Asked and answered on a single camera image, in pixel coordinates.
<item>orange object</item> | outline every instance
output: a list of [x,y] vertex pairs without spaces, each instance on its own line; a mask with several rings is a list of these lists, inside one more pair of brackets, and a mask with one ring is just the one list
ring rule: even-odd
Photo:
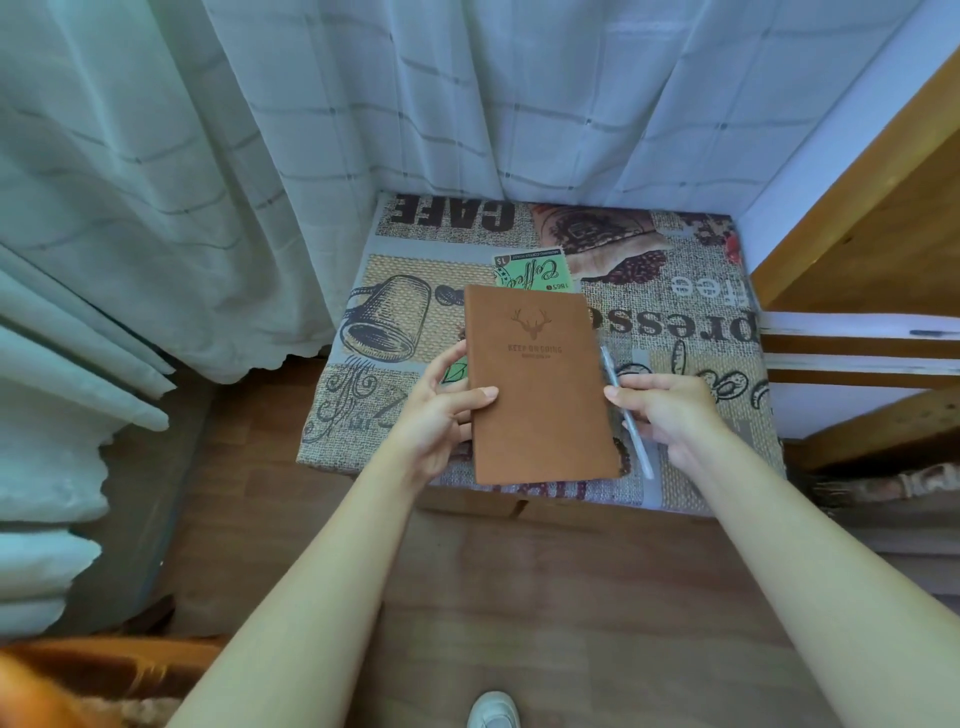
[[56,683],[0,653],[0,725],[4,728],[122,728]]

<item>notebook cover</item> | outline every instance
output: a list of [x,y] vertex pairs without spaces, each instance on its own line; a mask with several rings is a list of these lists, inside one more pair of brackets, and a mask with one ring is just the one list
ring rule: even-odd
[[586,299],[468,285],[465,305],[470,386],[500,388],[473,413],[476,482],[619,477]]

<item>antlers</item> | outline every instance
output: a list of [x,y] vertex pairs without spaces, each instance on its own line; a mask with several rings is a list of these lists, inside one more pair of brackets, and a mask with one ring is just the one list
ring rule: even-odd
[[520,324],[523,327],[523,330],[530,334],[530,338],[536,341],[537,334],[543,330],[543,327],[550,323],[550,319],[547,318],[546,311],[544,311],[542,308],[540,309],[540,316],[543,320],[536,322],[535,324],[531,324],[529,321],[522,321],[520,319],[520,309],[518,308],[516,311],[514,311],[514,317],[511,319],[511,321],[516,321],[518,324]]

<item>pen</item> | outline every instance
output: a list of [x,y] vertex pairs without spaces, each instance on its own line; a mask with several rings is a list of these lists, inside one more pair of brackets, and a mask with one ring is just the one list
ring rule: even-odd
[[[610,384],[614,387],[620,386],[616,380],[616,367],[613,366],[613,357],[610,356],[610,350],[605,346],[600,347],[600,356],[603,358],[603,368],[607,372],[607,379],[610,380]],[[647,480],[654,479],[654,468],[650,464],[650,458],[647,456],[647,450],[643,446],[643,441],[640,439],[640,433],[636,429],[636,422],[634,421],[634,415],[630,410],[620,407],[620,412],[623,414],[623,424],[627,427],[627,431],[630,433],[630,439],[634,443],[634,449],[636,450],[636,456],[640,458],[640,467],[643,470],[643,477]]]

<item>sheer curtain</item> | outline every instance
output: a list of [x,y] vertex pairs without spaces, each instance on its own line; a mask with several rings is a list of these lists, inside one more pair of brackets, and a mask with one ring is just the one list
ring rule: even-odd
[[[736,215],[920,1],[8,0],[0,520],[104,511],[99,445],[165,427],[140,339],[328,343],[378,189]],[[96,551],[0,534],[0,616]]]
[[140,397],[173,385],[152,350],[3,248],[0,352],[3,639],[60,616],[71,579],[100,553],[64,527],[107,510],[98,447],[127,424],[165,429]]

